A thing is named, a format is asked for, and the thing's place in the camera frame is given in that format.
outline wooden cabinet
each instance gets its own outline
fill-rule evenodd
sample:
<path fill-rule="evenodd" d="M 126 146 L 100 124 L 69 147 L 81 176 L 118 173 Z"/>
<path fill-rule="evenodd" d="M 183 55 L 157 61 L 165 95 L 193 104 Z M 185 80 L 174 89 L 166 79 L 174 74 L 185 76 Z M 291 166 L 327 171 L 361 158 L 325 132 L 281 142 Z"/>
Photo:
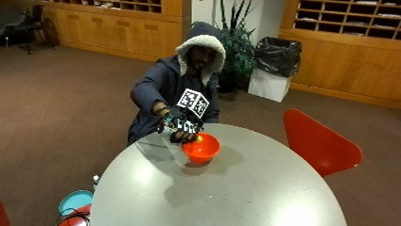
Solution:
<path fill-rule="evenodd" d="M 290 87 L 401 108 L 401 2 L 286 0 L 278 37 L 302 43 Z"/>
<path fill-rule="evenodd" d="M 175 53 L 190 28 L 190 1 L 53 0 L 44 22 L 53 40 L 76 48 L 154 61 Z"/>

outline black trash bag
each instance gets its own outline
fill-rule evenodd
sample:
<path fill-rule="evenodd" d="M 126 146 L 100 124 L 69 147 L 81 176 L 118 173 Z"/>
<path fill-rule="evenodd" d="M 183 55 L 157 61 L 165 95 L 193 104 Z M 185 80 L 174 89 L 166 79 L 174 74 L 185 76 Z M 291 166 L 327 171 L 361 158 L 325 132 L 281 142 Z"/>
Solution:
<path fill-rule="evenodd" d="M 298 41 L 265 37 L 255 45 L 257 66 L 277 76 L 290 77 L 299 70 L 301 52 L 302 44 Z"/>

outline bowl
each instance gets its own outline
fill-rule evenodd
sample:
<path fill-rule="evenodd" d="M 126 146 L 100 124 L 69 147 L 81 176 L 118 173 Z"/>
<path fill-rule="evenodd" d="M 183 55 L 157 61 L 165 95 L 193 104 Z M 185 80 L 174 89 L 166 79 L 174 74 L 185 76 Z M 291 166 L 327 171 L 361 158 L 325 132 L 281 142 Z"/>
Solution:
<path fill-rule="evenodd" d="M 221 144 L 215 137 L 209 134 L 199 132 L 198 136 L 201 136 L 201 141 L 182 143 L 181 148 L 189 160 L 194 163 L 202 164 L 213 159 L 221 149 Z"/>
<path fill-rule="evenodd" d="M 88 190 L 77 190 L 70 193 L 58 204 L 58 213 L 61 216 L 69 215 L 77 208 L 92 204 L 93 193 Z"/>

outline hooded jacket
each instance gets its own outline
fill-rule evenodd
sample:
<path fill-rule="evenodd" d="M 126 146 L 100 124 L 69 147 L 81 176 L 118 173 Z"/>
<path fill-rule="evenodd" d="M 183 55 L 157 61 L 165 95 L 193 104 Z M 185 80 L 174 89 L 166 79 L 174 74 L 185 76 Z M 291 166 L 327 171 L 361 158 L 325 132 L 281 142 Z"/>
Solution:
<path fill-rule="evenodd" d="M 151 113 L 154 102 L 174 106 L 185 89 L 201 92 L 209 101 L 202 114 L 203 122 L 218 122 L 218 80 L 215 72 L 222 68 L 225 51 L 219 41 L 219 30 L 207 23 L 197 22 L 185 42 L 177 47 L 177 55 L 162 58 L 150 67 L 132 90 L 133 101 L 140 108 L 128 133 L 128 145 L 154 133 L 161 117 Z M 186 53 L 191 46 L 205 46 L 215 50 L 214 61 L 202 69 L 199 79 L 185 75 L 187 68 Z"/>

